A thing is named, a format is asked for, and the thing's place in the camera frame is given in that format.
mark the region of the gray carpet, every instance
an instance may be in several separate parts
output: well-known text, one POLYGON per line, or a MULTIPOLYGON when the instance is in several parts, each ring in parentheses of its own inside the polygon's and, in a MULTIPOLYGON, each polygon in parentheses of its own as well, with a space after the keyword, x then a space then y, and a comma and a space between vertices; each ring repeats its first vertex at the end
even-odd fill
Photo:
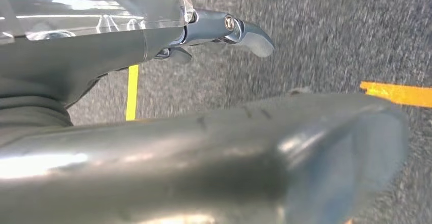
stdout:
MULTIPOLYGON (((292 88, 360 92, 362 80, 432 87, 432 0, 194 0, 259 23, 275 54, 194 47, 189 64, 141 65, 138 117, 231 107, 292 88)), ((115 72, 70 112, 76 124, 123 121, 127 72, 115 72)), ((390 192, 356 223, 432 222, 432 110, 406 108, 411 154, 390 192)))

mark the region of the orange line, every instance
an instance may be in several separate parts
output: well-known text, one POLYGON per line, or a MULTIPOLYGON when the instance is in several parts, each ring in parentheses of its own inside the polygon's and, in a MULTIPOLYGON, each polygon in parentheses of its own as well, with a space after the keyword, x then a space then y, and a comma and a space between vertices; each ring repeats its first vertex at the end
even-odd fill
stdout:
POLYGON ((432 108, 432 88, 402 86, 362 81, 366 94, 391 100, 397 104, 432 108))

